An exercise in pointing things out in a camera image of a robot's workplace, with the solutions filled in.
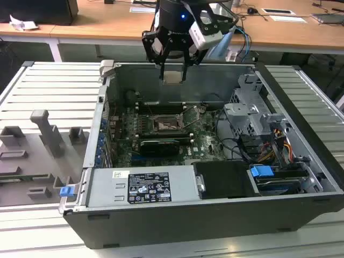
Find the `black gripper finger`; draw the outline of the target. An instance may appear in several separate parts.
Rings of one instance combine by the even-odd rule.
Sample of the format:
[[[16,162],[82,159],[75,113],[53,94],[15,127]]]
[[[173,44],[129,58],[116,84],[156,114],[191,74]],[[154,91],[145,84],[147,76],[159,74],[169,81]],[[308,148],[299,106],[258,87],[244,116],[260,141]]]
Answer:
[[[182,81],[186,80],[188,68],[193,65],[199,65],[206,54],[206,50],[200,51],[196,48],[196,51],[192,55],[190,55],[190,47],[194,47],[194,45],[195,44],[192,40],[185,41],[182,44],[182,49],[181,49],[181,53],[183,56]]]
[[[159,54],[157,54],[155,50],[153,50],[155,39],[157,39],[162,45]],[[156,30],[150,32],[143,31],[142,43],[146,51],[148,61],[151,63],[155,63],[156,65],[160,65],[159,79],[163,80],[164,64],[169,53],[171,52],[172,38],[169,38],[167,36],[166,30]]]

